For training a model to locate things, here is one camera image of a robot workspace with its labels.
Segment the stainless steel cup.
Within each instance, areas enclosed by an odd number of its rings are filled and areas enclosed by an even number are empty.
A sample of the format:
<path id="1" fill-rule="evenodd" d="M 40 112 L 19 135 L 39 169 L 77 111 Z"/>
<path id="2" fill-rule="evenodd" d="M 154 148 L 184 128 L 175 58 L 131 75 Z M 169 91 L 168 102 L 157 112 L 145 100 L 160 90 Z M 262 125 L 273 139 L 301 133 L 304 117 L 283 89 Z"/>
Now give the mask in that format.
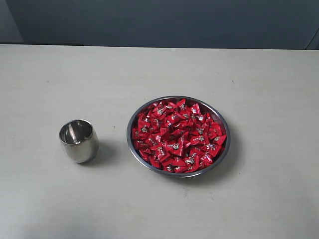
<path id="1" fill-rule="evenodd" d="M 99 140 L 92 124 L 84 119 L 67 122 L 59 131 L 59 139 L 66 155 L 78 164 L 95 158 Z"/>

